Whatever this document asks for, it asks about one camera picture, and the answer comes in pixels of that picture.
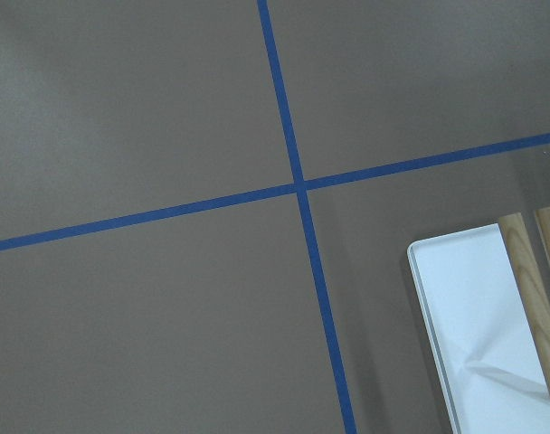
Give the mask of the white wooden towel rack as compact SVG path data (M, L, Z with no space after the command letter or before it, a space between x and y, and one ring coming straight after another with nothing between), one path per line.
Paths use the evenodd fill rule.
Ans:
M407 250L456 433L550 433L550 291L518 213Z

